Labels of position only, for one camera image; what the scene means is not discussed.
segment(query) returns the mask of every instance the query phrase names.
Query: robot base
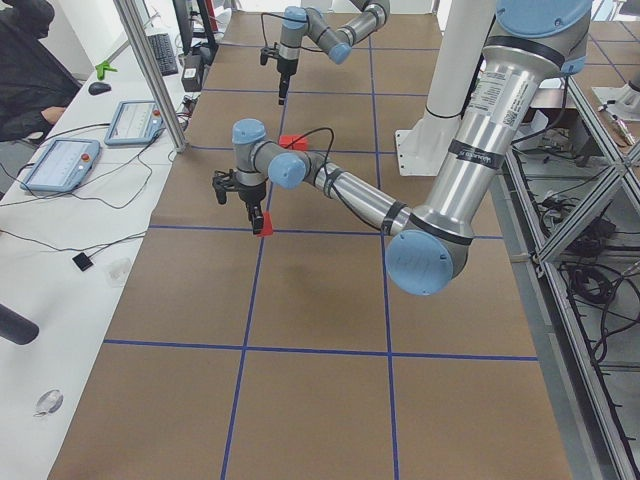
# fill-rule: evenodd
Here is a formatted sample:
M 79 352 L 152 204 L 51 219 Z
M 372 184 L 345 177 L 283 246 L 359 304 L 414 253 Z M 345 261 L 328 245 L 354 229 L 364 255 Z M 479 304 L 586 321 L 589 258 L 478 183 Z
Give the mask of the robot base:
M 397 130 L 395 141 L 400 175 L 438 175 L 459 126 L 459 117 L 436 119 L 427 114 L 418 120 L 412 130 Z

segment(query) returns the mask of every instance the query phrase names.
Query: white mounting column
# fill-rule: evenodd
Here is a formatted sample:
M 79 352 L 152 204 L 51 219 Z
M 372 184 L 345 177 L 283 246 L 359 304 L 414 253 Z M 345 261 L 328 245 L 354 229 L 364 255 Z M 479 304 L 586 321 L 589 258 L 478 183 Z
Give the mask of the white mounting column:
M 142 19 L 136 8 L 135 0 L 113 1 L 120 15 L 124 31 L 129 38 L 133 53 L 140 65 L 140 70 L 142 70 L 142 75 L 151 89 L 153 99 L 158 105 L 158 109 L 162 115 L 162 121 L 169 135 L 171 135 L 173 145 L 178 153 L 183 152 L 187 146 L 187 140 L 178 122 L 176 112 L 173 109 L 171 97 L 162 79 L 160 68 L 149 46 L 149 41 L 144 31 Z
M 452 3 L 424 116 L 412 130 L 396 132 L 400 175 L 438 174 L 460 126 L 460 112 L 495 11 L 496 0 Z

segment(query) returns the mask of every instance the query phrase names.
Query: label on robot arm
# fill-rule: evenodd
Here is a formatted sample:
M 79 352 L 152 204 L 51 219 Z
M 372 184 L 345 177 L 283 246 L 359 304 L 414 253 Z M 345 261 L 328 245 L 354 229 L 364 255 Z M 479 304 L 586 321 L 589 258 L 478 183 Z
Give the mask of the label on robot arm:
M 491 118 L 493 123 L 517 130 L 536 93 L 536 85 L 512 72 L 487 72 L 482 75 L 468 112 Z

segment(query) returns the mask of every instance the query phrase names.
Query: blue joint cover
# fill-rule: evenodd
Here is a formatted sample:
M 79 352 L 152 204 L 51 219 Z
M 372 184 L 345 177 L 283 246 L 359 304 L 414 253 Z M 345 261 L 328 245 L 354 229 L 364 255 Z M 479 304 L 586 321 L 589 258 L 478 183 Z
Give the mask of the blue joint cover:
M 259 142 L 267 136 L 264 123 L 254 118 L 238 120 L 233 125 L 231 139 L 234 145 Z
M 573 26 L 591 10 L 591 0 L 498 0 L 496 19 L 507 32 L 541 38 Z
M 291 190 L 307 176 L 307 166 L 295 153 L 281 153 L 271 160 L 267 173 L 273 183 Z
M 290 30 L 297 30 L 299 28 L 306 28 L 307 26 L 307 12 L 304 8 L 300 7 L 287 7 L 284 10 L 285 20 L 282 25 Z
M 389 276 L 405 292 L 431 295 L 453 278 L 453 262 L 445 246 L 422 230 L 396 235 L 386 252 Z
M 586 55 L 584 57 L 569 60 L 568 62 L 565 62 L 564 65 L 562 65 L 560 71 L 565 75 L 575 75 L 584 68 L 584 64 L 586 63 L 586 61 Z
M 333 63 L 340 65 L 344 62 L 351 53 L 351 45 L 348 43 L 338 43 L 334 45 L 329 51 L 329 58 Z

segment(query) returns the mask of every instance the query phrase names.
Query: robotic arm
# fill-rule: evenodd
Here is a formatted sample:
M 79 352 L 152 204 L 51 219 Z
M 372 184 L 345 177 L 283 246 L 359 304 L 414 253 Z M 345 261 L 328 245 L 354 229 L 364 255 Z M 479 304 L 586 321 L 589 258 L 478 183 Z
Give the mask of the robotic arm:
M 298 70 L 302 39 L 308 36 L 313 43 L 338 65 L 351 53 L 351 47 L 382 28 L 389 18 L 389 0 L 351 0 L 362 13 L 334 31 L 315 8 L 287 7 L 284 12 L 280 44 L 265 46 L 260 52 L 260 64 L 269 58 L 278 62 L 280 86 L 278 104 L 284 105 L 289 79 Z
M 545 79 L 577 73 L 584 65 L 590 0 L 539 0 L 532 10 L 527 0 L 498 1 L 496 22 L 483 48 L 485 71 L 422 205 L 406 207 L 325 161 L 322 154 L 279 147 L 253 119 L 234 126 L 238 169 L 216 173 L 219 200 L 226 191 L 266 192 L 267 179 L 284 188 L 310 183 L 394 236 L 386 262 L 400 288 L 415 295 L 440 291 L 465 266 L 474 237 L 471 220 L 538 86 Z M 247 203 L 250 218 L 255 207 L 255 202 Z M 259 222 L 252 223 L 257 233 Z

